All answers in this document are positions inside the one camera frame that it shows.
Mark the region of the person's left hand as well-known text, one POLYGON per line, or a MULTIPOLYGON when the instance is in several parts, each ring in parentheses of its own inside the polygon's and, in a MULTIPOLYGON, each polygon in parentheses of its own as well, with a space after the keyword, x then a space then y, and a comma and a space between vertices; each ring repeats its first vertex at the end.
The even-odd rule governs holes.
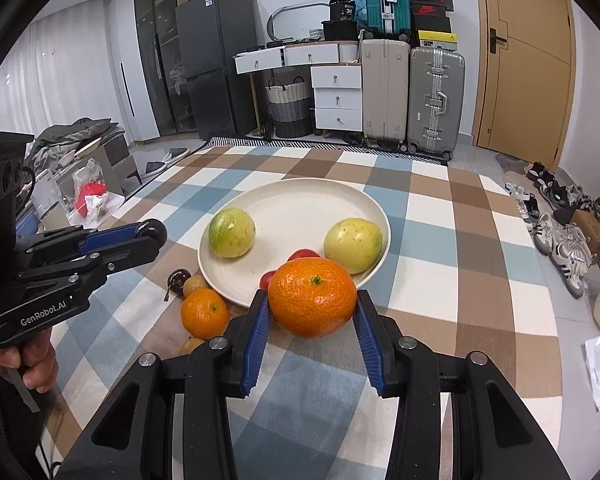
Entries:
POLYGON ((8 378, 9 370, 27 370, 22 375, 24 385, 29 390, 46 393, 56 385, 59 365, 55 348, 50 341, 52 329, 37 333, 21 349, 9 347, 0 349, 0 375, 8 378))

